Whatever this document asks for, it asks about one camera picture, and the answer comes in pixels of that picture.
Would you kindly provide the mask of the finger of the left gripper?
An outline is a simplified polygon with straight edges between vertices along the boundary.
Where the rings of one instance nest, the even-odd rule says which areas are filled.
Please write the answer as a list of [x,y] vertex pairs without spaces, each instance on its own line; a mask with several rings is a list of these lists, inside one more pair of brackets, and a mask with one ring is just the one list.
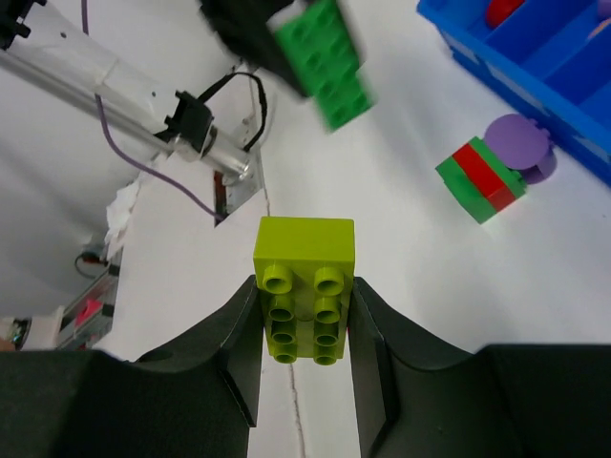
[[245,62],[279,77],[296,94],[306,93],[266,21],[290,1],[201,1],[200,11],[223,45]]

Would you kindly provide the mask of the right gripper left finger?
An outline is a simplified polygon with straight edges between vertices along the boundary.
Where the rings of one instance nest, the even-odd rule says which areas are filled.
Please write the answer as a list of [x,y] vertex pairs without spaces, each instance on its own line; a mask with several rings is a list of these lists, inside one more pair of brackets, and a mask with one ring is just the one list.
[[254,278],[133,362],[100,350],[1,356],[5,457],[243,457],[256,425],[262,310]]

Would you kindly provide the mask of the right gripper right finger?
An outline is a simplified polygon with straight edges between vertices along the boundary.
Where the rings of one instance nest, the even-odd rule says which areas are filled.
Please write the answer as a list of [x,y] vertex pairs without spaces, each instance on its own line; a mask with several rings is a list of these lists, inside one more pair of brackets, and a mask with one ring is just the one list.
[[353,284],[348,340],[365,457],[606,457],[606,344],[466,352]]

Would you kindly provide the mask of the green lego plate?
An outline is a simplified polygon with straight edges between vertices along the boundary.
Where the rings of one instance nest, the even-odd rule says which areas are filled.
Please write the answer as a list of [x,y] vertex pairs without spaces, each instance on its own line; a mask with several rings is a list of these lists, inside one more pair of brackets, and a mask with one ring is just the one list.
[[342,3],[290,1],[266,21],[307,98],[334,132],[374,104]]

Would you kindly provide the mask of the lime green long lego brick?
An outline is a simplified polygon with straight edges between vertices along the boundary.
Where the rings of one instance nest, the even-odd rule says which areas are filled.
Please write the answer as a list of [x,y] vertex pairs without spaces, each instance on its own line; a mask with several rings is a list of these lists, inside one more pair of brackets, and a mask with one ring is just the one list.
[[253,262],[270,356],[281,364],[341,360],[354,280],[354,221],[263,217]]

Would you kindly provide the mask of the green red striped lego stack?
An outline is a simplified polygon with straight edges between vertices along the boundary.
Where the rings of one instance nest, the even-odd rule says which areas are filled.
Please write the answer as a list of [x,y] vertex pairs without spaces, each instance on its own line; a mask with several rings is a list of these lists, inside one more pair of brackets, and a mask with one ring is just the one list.
[[527,184],[477,136],[435,167],[460,206],[479,224],[526,194]]

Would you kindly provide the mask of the red curved lego brick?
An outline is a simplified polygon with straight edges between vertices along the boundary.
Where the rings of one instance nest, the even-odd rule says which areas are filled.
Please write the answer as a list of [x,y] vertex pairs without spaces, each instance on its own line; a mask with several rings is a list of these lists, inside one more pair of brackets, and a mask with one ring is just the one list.
[[485,23],[495,29],[524,4],[524,0],[491,0],[484,15]]

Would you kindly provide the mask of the purple round lego brick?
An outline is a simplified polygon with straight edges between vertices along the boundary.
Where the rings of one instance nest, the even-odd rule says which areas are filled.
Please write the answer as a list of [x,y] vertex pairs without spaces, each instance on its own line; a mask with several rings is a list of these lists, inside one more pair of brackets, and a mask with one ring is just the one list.
[[542,182],[557,169],[551,134],[522,114],[495,119],[483,140],[506,167],[518,171],[528,184]]

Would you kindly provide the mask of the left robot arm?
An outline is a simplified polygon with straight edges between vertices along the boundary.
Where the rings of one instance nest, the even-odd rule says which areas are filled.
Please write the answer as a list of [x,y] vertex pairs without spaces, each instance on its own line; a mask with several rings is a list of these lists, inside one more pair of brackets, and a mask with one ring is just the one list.
[[[311,98],[330,130],[370,108],[362,60],[335,1],[203,1],[200,13],[240,60]],[[253,143],[239,145],[214,124],[209,100],[167,87],[96,43],[48,1],[1,5],[1,53],[69,91],[93,97],[161,146],[208,163],[230,182],[254,171]]]

